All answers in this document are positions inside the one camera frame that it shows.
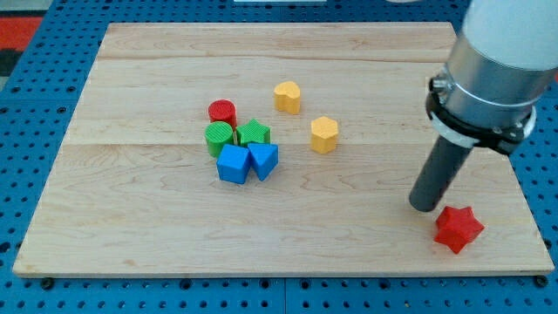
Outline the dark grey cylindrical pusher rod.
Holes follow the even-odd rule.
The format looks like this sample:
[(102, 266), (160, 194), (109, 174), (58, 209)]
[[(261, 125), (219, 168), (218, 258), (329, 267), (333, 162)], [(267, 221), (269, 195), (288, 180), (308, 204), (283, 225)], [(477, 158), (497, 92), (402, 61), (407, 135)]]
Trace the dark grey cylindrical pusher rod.
[(409, 194), (410, 204), (421, 212), (433, 211), (472, 150), (439, 136)]

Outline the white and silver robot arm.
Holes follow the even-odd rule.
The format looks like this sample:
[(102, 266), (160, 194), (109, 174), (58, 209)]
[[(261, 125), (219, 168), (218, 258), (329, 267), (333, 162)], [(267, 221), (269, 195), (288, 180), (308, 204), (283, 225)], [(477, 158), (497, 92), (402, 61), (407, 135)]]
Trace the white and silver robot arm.
[(557, 0), (469, 4), (449, 59), (429, 81), (438, 132), (409, 195), (434, 210), (476, 147), (509, 155), (534, 130), (535, 105), (557, 73)]

